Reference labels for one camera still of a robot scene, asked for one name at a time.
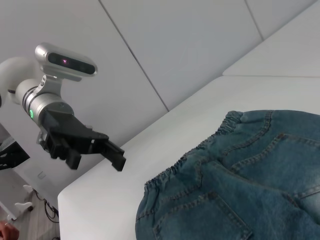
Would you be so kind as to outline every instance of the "jeans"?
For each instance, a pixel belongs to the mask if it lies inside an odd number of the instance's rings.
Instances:
[[[320,116],[231,111],[145,184],[137,240],[320,239]]]

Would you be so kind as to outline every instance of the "floor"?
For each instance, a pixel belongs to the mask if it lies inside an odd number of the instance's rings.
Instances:
[[[45,213],[45,202],[40,201],[33,192],[27,197],[26,202],[32,202],[34,209],[31,212],[26,211],[14,222],[10,221],[19,231],[19,240],[52,240],[60,236],[59,224],[52,223]],[[0,220],[6,220],[7,214],[0,209]]]

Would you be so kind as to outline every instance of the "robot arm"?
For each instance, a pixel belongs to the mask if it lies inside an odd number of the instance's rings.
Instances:
[[[97,66],[92,60],[48,43],[37,46],[35,56],[45,73],[41,83],[35,80],[36,64],[27,58],[14,57],[0,64],[1,104],[6,95],[39,126],[37,143],[51,158],[65,160],[71,169],[78,169],[81,154],[101,154],[122,171],[124,151],[103,133],[83,125],[74,111],[61,98],[62,80],[80,81],[93,77]]]

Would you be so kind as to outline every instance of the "back pocket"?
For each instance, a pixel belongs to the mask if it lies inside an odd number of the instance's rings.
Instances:
[[[320,192],[320,142],[281,133],[263,152],[234,164],[230,170],[304,198]]]
[[[153,231],[157,240],[247,240],[252,234],[215,192],[172,208]]]

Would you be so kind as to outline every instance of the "elastic waistband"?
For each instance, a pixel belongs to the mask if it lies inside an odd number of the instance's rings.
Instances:
[[[167,168],[165,171],[161,172],[158,176],[155,178],[149,180],[144,185],[144,191],[149,192],[153,189],[157,189],[161,186],[162,182],[165,181],[167,178],[169,178],[171,175],[176,175],[179,172],[179,169],[184,165],[184,163],[188,160],[188,156],[195,153],[195,151],[203,150],[205,148],[205,145],[208,142],[211,142],[216,136],[219,135],[227,135],[229,133],[232,133],[234,129],[236,128],[237,124],[241,123],[241,117],[243,113],[239,111],[230,111],[225,116],[222,124],[218,128],[218,130],[209,136],[206,140],[202,141],[197,147],[191,149],[187,153],[185,153],[180,160],[176,162],[173,166]]]

